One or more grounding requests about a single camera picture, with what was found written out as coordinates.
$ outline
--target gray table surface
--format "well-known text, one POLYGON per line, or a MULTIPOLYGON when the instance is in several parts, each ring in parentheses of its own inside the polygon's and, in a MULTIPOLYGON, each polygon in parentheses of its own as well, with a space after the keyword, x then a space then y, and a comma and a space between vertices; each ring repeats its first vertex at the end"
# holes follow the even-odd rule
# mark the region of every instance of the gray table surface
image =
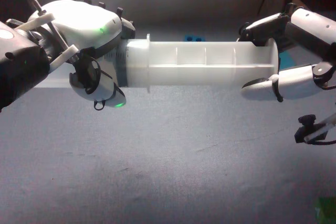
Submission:
MULTIPOLYGON (((138 37, 236 37, 211 29, 138 37)), ((316 199, 336 196, 336 146, 293 137, 298 117, 335 112, 333 91, 283 103, 221 87, 124 92, 126 106, 97 112, 71 89, 33 89, 2 111, 0 223, 315 223, 316 199)))

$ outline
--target robotic hand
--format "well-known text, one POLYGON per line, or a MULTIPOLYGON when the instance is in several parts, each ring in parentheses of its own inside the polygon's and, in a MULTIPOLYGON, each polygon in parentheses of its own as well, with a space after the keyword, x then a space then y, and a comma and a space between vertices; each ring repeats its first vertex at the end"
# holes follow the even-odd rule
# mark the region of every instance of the robotic hand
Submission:
MULTIPOLYGON (((115 14, 101 2, 60 0, 41 7, 35 1, 35 6, 27 23, 0 23, 0 109, 64 62, 75 69, 71 87, 93 101, 96 110, 123 106, 122 87, 221 84, 243 87, 247 99, 279 102, 334 88, 327 82, 335 71, 336 23, 292 3, 284 13, 246 24, 237 42, 202 43, 151 42, 149 35, 135 39, 133 22, 122 17, 122 9, 115 14), (278 49, 283 48, 275 40, 283 37, 322 62, 279 72, 278 49)), ((333 116, 320 124, 314 124, 313 116, 300 122, 304 126, 296 140, 309 144, 324 139, 336 124, 333 116)))

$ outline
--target green led indicator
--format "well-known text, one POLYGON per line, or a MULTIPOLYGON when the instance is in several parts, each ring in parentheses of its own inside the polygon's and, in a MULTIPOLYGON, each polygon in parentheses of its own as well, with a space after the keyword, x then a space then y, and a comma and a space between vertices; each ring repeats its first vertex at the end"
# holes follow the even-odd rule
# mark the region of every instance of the green led indicator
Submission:
POLYGON ((115 108, 119 108, 119 107, 123 107, 125 105, 125 103, 119 103, 116 106, 114 106, 115 108))

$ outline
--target large plastic syringe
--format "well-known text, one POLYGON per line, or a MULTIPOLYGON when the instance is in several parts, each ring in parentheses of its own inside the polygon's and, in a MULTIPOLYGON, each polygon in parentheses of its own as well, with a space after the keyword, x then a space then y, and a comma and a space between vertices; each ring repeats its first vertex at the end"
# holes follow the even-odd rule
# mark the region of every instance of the large plastic syringe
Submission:
POLYGON ((256 47, 252 42, 152 42, 148 35, 125 41, 111 57, 119 58, 114 61, 116 71, 125 71, 117 75, 121 87, 219 84, 241 88, 277 73, 279 63, 273 39, 256 47))

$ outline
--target green block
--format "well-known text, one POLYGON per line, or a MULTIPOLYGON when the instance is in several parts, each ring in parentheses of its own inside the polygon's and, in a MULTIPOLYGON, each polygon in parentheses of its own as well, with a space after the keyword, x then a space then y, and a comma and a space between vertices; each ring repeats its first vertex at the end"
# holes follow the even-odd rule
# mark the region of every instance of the green block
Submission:
POLYGON ((315 213, 319 224, 336 224, 336 197, 319 198, 315 213))

